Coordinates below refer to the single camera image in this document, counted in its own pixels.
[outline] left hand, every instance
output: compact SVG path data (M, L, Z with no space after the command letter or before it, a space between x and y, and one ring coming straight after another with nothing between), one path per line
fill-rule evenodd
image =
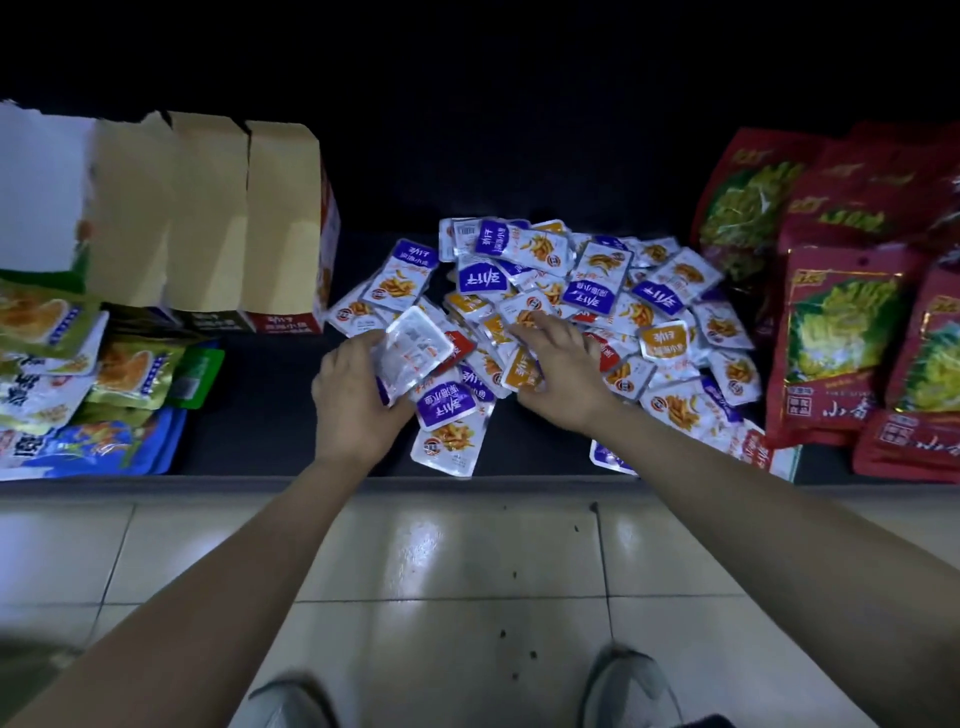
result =
M416 411L406 397L393 407L380 401L370 349L382 338L382 330L367 331L324 357L311 387L317 405L317 460L366 474Z

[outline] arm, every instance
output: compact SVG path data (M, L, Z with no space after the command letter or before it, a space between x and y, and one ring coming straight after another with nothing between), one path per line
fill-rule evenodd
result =
M227 725L327 529L413 414L380 403L370 347L324 357L313 382L316 459L240 530L97 642L8 725Z
M822 498L624 406L595 342L514 329L540 358L520 402L626 460L770 618L880 725L960 716L960 571Z

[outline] forearm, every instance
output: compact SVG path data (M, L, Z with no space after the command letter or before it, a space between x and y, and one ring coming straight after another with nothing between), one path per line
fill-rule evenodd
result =
M227 725L359 467L314 463L96 643L11 728Z
M639 408L616 407L596 439L875 719L896 724L902 708L922 725L926 706L960 707L960 572Z

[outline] pile of snack packets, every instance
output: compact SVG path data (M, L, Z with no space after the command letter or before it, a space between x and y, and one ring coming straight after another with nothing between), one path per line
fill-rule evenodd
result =
M0 480L166 473L223 357L89 296L0 280Z
M741 129L691 232L773 343L771 447L960 483L960 123Z
M737 405L759 400L754 347L717 288L722 274L675 238L571 231L562 221L447 218L439 250L401 239L383 267L328 313L345 336L385 328L374 351L381 399L409 397L420 432L411 457L473 473L497 400L537 388L536 354L508 330L543 311L602 347L600 372L624 402L731 456L792 479L799 449L771 450ZM424 290L455 263L443 308ZM599 443L593 463L636 473Z

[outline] hand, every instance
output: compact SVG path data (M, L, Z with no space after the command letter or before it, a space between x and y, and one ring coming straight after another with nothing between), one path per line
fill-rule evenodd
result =
M390 408L380 401L370 349L382 338L382 330L367 331L324 357L311 387L317 405L317 460L366 474L413 416L416 407L406 397Z
M537 354L545 389L520 390L517 399L557 427L588 437L606 416L616 395L600 375L600 344L566 321L533 315L536 328L511 326L510 332Z

